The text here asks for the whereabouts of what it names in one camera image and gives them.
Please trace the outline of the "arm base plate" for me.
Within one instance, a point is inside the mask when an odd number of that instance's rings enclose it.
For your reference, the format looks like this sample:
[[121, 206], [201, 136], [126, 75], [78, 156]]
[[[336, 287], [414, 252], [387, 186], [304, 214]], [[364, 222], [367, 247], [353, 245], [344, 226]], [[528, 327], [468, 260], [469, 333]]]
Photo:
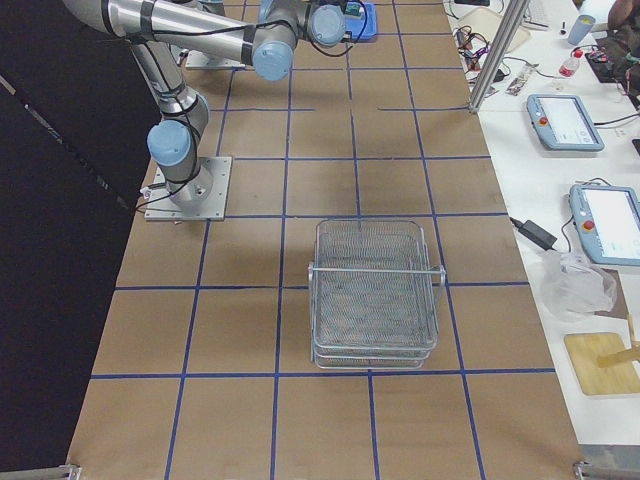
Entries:
[[239, 61], [195, 50], [191, 50], [187, 54], [185, 66], [189, 70], [234, 70], [246, 68], [246, 65]]
[[176, 195], [169, 197], [164, 174], [156, 168], [149, 194], [150, 204], [143, 206], [147, 221], [223, 221], [225, 219], [232, 157], [199, 157], [198, 176]]

